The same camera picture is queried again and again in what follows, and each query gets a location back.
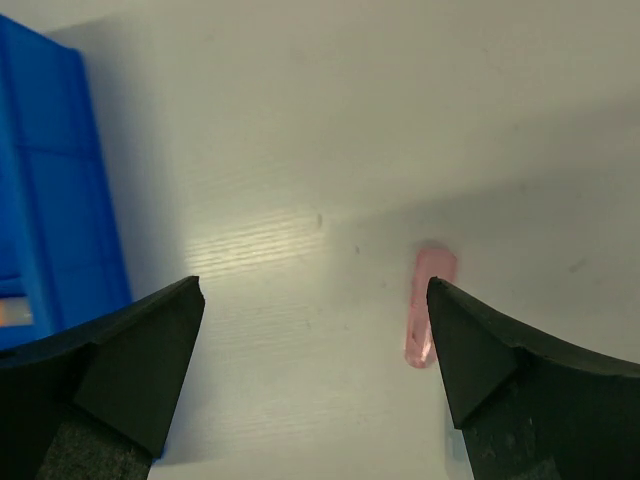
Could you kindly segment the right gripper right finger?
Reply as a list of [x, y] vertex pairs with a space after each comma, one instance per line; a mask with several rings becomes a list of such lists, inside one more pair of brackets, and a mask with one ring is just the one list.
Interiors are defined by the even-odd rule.
[[558, 339], [441, 279], [426, 301], [475, 478], [638, 478], [638, 364]]

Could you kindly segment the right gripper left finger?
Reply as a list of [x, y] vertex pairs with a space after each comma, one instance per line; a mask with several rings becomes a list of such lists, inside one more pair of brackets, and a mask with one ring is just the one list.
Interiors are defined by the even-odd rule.
[[205, 299], [186, 277], [1, 352], [4, 479], [145, 479], [164, 451]]

